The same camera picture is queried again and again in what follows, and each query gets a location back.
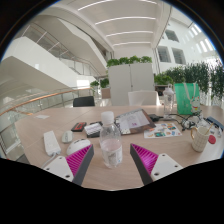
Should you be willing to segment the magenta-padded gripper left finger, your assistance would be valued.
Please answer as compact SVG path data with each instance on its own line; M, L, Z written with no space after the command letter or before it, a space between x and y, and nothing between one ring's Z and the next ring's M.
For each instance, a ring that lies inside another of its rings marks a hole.
M93 155L93 145L89 145L67 157L58 156L44 170L81 186Z

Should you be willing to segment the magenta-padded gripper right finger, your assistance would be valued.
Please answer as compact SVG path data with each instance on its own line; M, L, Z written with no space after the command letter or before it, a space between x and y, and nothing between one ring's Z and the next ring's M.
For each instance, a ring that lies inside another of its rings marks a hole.
M156 154L136 144L130 145L130 154L144 185L182 169L182 166L166 153Z

